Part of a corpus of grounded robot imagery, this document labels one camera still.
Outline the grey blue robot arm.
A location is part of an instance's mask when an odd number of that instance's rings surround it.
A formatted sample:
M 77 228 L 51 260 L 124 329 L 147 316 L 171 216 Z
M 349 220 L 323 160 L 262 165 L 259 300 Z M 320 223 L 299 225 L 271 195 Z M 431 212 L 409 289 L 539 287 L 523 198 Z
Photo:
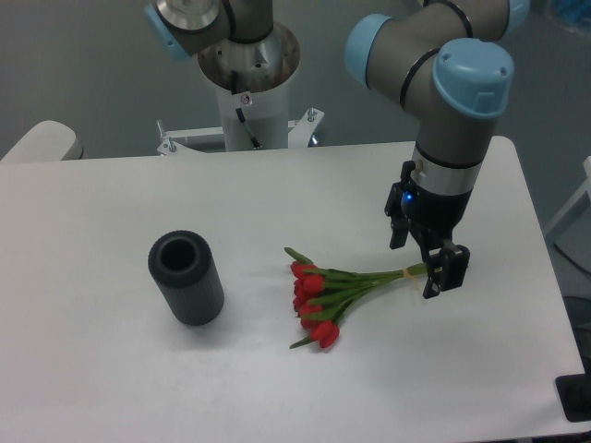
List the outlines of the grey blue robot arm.
M 413 238 L 427 266 L 423 295 L 458 288 L 470 258 L 452 239 L 513 82 L 499 40 L 527 18 L 526 1 L 427 1 L 402 21 L 372 14 L 351 30 L 350 75 L 417 119 L 411 160 L 385 206 L 391 248 Z M 269 1 L 153 1 L 145 14 L 173 58 L 195 58 L 219 92 L 228 150 L 284 149 L 283 88 L 300 63 Z

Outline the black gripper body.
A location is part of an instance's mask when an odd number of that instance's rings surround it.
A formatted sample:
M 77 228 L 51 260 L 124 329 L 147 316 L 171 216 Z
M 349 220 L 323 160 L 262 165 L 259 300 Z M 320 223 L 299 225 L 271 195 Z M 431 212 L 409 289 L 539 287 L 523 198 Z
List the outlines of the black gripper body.
M 464 216 L 472 192 L 454 196 L 434 194 L 415 182 L 403 189 L 401 210 L 407 228 L 423 253 L 442 248 Z

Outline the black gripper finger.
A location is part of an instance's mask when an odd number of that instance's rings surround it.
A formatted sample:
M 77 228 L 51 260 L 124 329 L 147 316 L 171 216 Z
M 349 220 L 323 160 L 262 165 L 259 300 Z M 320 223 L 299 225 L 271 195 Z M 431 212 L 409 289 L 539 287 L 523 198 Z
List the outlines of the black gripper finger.
M 428 281 L 423 292 L 425 299 L 434 298 L 441 292 L 463 285 L 470 260 L 470 250 L 466 246 L 444 240 L 441 247 L 426 251 L 422 258 L 428 272 Z
M 416 169 L 415 161 L 406 161 L 402 165 L 401 179 L 392 184 L 384 208 L 385 215 L 391 219 L 392 237 L 390 249 L 398 249 L 405 245 L 409 232 L 409 219 L 403 205 L 415 200 L 415 188 L 411 183 L 411 174 Z

